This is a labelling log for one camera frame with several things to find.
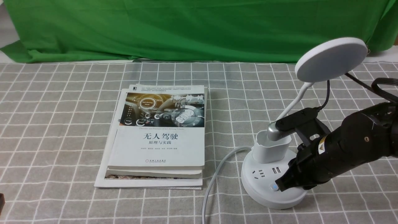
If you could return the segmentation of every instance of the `round lamp head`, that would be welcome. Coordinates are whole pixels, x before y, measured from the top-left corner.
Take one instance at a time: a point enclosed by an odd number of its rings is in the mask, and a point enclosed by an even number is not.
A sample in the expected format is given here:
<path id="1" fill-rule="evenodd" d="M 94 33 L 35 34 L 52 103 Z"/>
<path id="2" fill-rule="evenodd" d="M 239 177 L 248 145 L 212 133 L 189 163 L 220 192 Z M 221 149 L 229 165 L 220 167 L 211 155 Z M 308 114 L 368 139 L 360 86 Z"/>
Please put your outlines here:
<path id="1" fill-rule="evenodd" d="M 300 81 L 322 82 L 337 78 L 360 65 L 368 54 L 366 44 L 358 38 L 344 37 L 316 46 L 297 62 L 295 72 Z"/>

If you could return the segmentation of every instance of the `white power cord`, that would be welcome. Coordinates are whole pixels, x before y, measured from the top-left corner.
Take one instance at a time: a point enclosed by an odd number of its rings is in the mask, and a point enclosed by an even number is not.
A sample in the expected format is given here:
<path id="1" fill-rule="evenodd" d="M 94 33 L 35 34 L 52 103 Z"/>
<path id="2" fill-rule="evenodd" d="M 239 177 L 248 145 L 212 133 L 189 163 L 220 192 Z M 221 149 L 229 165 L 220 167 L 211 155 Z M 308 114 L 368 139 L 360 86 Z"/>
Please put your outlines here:
<path id="1" fill-rule="evenodd" d="M 241 146 L 241 147 L 237 147 L 234 150 L 232 150 L 230 153 L 228 153 L 228 155 L 226 155 L 220 162 L 220 164 L 217 166 L 216 171 L 213 174 L 213 177 L 210 180 L 209 185 L 207 186 L 207 190 L 205 193 L 205 197 L 203 198 L 203 204 L 202 204 L 202 224 L 206 224 L 206 204 L 207 204 L 207 199 L 209 198 L 209 193 L 211 190 L 211 187 L 214 184 L 214 181 L 217 177 L 218 172 L 220 171 L 222 165 L 224 164 L 224 162 L 231 157 L 233 154 L 235 154 L 236 152 L 240 151 L 240 150 L 244 150 L 244 149 L 251 149 L 251 146 Z"/>

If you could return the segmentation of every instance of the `green backdrop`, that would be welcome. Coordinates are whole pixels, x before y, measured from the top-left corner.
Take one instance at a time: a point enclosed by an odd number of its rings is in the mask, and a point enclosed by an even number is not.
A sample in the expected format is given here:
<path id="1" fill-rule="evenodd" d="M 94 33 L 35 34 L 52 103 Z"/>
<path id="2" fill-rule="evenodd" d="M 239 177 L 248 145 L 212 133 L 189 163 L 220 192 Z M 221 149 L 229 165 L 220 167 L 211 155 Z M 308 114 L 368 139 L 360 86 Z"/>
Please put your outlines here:
<path id="1" fill-rule="evenodd" d="M 148 58 L 295 62 L 351 36 L 371 51 L 398 33 L 396 0 L 5 0 L 17 62 Z"/>

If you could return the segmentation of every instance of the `white cup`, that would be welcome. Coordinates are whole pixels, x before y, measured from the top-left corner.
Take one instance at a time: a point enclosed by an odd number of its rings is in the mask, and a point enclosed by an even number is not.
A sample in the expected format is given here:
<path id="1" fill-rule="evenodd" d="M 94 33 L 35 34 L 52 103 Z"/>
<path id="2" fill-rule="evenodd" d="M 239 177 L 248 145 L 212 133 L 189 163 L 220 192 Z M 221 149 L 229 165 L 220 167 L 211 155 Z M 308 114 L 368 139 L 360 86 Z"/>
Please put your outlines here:
<path id="1" fill-rule="evenodd" d="M 291 141 L 290 136 L 278 141 L 271 141 L 267 137 L 267 130 L 260 131 L 256 135 L 256 141 L 252 148 L 253 159 L 261 164 L 282 160 Z"/>

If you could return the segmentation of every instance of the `yellow warning label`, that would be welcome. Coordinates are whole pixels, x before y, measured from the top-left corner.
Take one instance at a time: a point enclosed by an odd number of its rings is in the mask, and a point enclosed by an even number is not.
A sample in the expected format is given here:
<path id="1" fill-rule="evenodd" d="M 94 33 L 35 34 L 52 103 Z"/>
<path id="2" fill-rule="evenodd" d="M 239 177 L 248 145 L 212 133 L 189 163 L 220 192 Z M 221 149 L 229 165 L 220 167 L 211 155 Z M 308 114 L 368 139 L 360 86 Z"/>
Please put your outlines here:
<path id="1" fill-rule="evenodd" d="M 323 137 L 318 145 L 318 154 L 322 154 L 325 152 L 325 139 L 327 136 Z"/>

